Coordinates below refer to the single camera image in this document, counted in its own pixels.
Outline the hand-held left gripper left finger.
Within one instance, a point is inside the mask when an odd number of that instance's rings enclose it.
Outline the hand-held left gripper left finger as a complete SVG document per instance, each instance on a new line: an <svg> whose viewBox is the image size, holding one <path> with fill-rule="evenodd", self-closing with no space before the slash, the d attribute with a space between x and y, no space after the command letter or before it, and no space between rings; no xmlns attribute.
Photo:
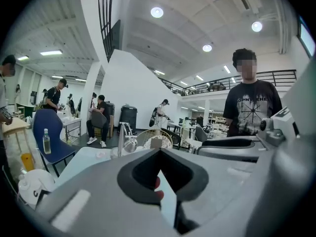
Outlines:
<svg viewBox="0 0 316 237"><path fill-rule="evenodd" d="M134 202L117 182L120 169L145 153L98 160L44 198L36 212L73 237L162 236L159 207Z"/></svg>

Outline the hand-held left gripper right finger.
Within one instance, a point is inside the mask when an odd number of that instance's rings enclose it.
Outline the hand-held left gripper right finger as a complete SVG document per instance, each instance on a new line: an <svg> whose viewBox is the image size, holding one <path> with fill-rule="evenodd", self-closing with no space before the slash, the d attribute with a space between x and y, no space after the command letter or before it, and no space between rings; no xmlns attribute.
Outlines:
<svg viewBox="0 0 316 237"><path fill-rule="evenodd" d="M237 162L162 150L176 191L175 225L185 236L308 237L316 234L316 151L277 148L260 153L245 180Z"/></svg>

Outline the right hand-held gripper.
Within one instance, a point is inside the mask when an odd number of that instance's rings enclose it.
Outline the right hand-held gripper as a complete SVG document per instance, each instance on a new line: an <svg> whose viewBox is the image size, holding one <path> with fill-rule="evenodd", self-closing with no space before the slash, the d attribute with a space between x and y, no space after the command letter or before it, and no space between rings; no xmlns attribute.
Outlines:
<svg viewBox="0 0 316 237"><path fill-rule="evenodd" d="M282 98L285 107L271 118L264 118L258 137L273 146L296 139L316 140L316 62L312 60ZM199 156L257 162L262 143L255 136L237 136L202 142Z"/></svg>

